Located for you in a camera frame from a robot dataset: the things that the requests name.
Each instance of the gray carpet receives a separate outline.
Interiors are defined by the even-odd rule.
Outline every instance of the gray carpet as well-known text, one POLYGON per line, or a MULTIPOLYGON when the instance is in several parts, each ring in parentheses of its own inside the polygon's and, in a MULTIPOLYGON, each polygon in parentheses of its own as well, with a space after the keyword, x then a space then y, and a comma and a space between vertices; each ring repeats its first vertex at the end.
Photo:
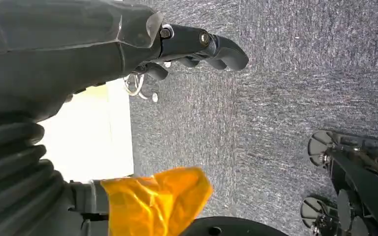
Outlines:
POLYGON ((131 99, 135 173, 201 166, 214 194, 201 216, 243 217, 308 235, 301 200, 334 198, 302 157, 318 129, 378 137, 378 0, 147 0, 166 22, 239 43, 240 72, 173 64, 131 99))

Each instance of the yellow plastic bag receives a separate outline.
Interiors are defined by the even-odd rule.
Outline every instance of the yellow plastic bag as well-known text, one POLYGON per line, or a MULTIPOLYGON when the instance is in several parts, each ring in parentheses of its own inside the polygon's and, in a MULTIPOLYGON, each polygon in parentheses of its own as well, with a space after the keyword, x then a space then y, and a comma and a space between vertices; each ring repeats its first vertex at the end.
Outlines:
POLYGON ((110 236, 178 236, 212 194, 211 184, 197 167, 101 184, 109 199, 110 236))

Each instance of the screw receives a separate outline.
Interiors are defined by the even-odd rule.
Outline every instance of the screw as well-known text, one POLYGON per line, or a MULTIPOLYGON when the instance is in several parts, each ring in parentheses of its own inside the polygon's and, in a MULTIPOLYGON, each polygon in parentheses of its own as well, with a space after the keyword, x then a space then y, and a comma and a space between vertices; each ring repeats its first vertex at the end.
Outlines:
POLYGON ((158 94, 156 92, 153 92, 152 100, 153 102, 158 102, 158 94))
POLYGON ((172 36, 172 33, 169 29, 161 29, 160 30, 160 37, 161 38, 170 38, 172 36))
POLYGON ((320 160, 323 164, 327 164, 328 162, 331 161, 331 157, 323 152, 323 153, 321 153, 321 154, 319 155, 319 160, 320 160))
POLYGON ((202 32, 200 35, 199 35, 199 41, 205 45, 205 46, 208 46, 209 45, 209 34, 207 32, 202 32))

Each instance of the robotic hand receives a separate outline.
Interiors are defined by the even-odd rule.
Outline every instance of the robotic hand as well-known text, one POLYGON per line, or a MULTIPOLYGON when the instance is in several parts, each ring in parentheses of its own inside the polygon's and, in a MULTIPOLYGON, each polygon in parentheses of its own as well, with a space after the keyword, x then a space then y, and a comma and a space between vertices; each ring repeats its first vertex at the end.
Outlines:
POLYGON ((166 78, 159 61, 243 69, 230 39, 162 25, 160 13, 109 0, 0 0, 0 114, 40 121, 66 98, 128 74, 166 78))

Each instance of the caster wheel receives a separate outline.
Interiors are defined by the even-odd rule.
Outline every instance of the caster wheel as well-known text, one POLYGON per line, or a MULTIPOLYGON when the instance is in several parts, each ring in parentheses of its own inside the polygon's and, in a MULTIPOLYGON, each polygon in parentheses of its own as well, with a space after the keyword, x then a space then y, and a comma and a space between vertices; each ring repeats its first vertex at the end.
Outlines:
POLYGON ((325 155, 325 151, 335 143, 333 136, 333 132, 320 130, 310 137, 305 156, 309 158, 312 164, 325 167, 331 161, 329 156, 325 155))
POLYGON ((326 204, 327 201, 316 197, 307 197, 301 205, 301 218, 312 236, 338 235, 337 210, 326 204))

